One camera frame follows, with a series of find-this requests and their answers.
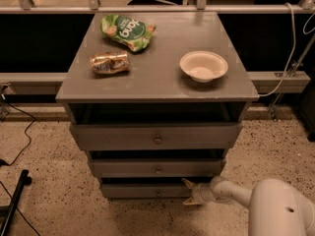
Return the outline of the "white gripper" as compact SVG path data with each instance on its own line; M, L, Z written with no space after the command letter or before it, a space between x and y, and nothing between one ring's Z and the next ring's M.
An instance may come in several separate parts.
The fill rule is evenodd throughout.
M183 202L185 206L199 206L215 200L210 183L194 184L186 178L182 178L181 181L191 190L191 198Z

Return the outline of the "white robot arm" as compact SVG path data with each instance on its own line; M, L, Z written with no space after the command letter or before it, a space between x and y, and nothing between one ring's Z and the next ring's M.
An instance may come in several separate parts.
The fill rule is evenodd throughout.
M248 236L315 236L315 204L288 183L265 179L247 189L216 176L208 183L183 178L186 206L237 202L248 209Z

